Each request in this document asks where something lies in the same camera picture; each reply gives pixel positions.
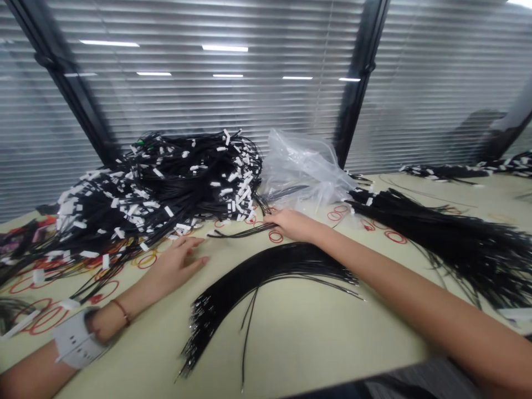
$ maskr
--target person's left hand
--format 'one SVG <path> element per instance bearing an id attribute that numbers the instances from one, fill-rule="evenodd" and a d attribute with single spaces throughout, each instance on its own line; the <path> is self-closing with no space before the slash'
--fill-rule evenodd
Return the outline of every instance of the person's left hand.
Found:
<path id="1" fill-rule="evenodd" d="M 194 262 L 186 259 L 203 241 L 203 238 L 179 237 L 137 283 L 119 296 L 132 317 L 181 287 L 207 263 L 208 257 Z"/>

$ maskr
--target red bracelet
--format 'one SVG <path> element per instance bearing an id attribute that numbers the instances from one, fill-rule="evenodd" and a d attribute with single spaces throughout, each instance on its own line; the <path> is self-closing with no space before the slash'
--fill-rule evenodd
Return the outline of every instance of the red bracelet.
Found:
<path id="1" fill-rule="evenodd" d="M 116 304 L 116 306 L 118 306 L 120 308 L 122 313 L 124 313 L 124 320 L 126 320 L 126 327 L 129 327 L 131 325 L 131 320 L 130 320 L 129 315 L 127 314 L 126 310 L 124 309 L 124 307 L 122 305 L 120 305 L 120 303 L 116 299 L 111 299 L 109 302 L 113 302 L 114 304 Z"/>

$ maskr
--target window blind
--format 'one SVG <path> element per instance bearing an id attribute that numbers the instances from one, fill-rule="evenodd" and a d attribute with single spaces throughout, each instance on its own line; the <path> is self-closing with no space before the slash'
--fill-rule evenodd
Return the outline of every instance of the window blind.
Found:
<path id="1" fill-rule="evenodd" d="M 332 138 L 345 86 L 339 79 L 349 68 L 363 3 L 47 0 L 119 143 L 127 145 L 148 130 L 235 128 L 264 152 L 272 127 Z"/>
<path id="2" fill-rule="evenodd" d="M 475 162 L 531 76 L 531 22 L 505 0 L 391 0 L 346 169 Z"/>
<path id="3" fill-rule="evenodd" d="M 86 170 L 93 147 L 6 3 L 0 1 L 0 222 L 52 203 Z"/>

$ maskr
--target beige table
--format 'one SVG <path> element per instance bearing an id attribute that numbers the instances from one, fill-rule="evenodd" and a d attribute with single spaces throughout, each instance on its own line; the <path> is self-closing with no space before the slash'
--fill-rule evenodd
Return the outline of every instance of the beige table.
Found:
<path id="1" fill-rule="evenodd" d="M 392 186 L 427 206 L 450 204 L 467 215 L 513 223 L 532 232 L 532 204 L 514 199 L 532 191 L 532 181 L 492 176 L 477 179 L 485 187 L 474 188 L 406 175 L 371 178 L 376 181 L 377 190 L 390 186 L 384 179 L 417 191 Z M 334 206 L 324 209 L 319 218 L 332 226 L 336 223 L 329 221 L 327 215 L 333 211 Z M 379 224 L 375 227 L 371 221 L 364 221 L 370 231 L 353 228 L 356 224 L 348 214 L 343 214 L 345 219 L 337 230 L 442 285 L 437 272 L 430 269 L 424 256 L 411 243 L 402 244 L 403 239 L 397 233 Z M 1 226 L 2 231 L 20 226 L 31 218 L 32 215 L 26 215 L 6 223 Z M 212 225 L 205 223 L 194 235 L 204 237 Z M 222 230 L 235 232 L 248 227 L 233 222 Z M 137 281 L 145 271 L 141 268 L 149 267 L 157 253 L 168 245 L 169 242 L 165 242 L 128 264 L 92 302 L 101 306 L 117 296 Z M 224 320 L 190 377 L 174 382 L 183 363 L 179 354 L 188 339 L 190 304 L 231 268 L 273 245 L 276 244 L 269 240 L 267 233 L 244 239 L 208 240 L 201 246 L 200 255 L 210 255 L 209 264 L 180 290 L 142 314 L 105 356 L 79 373 L 58 397 L 280 397 L 404 367 L 438 354 L 437 349 L 389 311 L 364 284 L 357 288 L 366 299 L 361 301 L 317 283 L 282 280 L 262 287 L 257 296 L 246 355 L 243 395 L 241 360 L 245 334 L 239 328 L 248 300 L 239 304 Z M 16 297 L 38 301 L 37 306 L 51 306 L 28 328 L 29 331 L 0 342 L 1 371 L 50 339 L 50 329 L 73 314 L 73 311 L 59 309 L 54 303 L 75 292 L 96 271 L 42 287 L 31 285 L 31 274 L 28 273 L 3 289 L 2 295 L 11 292 Z M 466 298 L 451 278 L 443 277 L 443 281 L 450 292 Z M 508 325 L 485 301 L 484 305 L 487 314 Z M 532 323 L 520 323 L 511 328 L 520 334 L 529 334 Z"/>

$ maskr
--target wrist strap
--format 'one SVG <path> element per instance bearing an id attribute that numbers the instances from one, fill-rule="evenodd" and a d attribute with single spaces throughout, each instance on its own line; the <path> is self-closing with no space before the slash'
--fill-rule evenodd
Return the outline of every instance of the wrist strap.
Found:
<path id="1" fill-rule="evenodd" d="M 109 346 L 104 346 L 96 340 L 95 334 L 89 333 L 85 325 L 87 313 L 99 308 L 85 308 L 70 319 L 59 324 L 52 331 L 59 356 L 56 363 L 65 362 L 74 369 L 83 369 L 93 360 L 101 356 Z"/>
<path id="2" fill-rule="evenodd" d="M 124 320 L 126 320 L 126 327 L 129 327 L 131 325 L 131 319 L 129 318 L 129 315 L 127 314 L 124 307 L 120 305 L 120 302 L 118 302 L 116 299 L 111 299 L 109 302 L 113 302 L 116 306 L 120 308 L 120 310 L 124 314 Z"/>

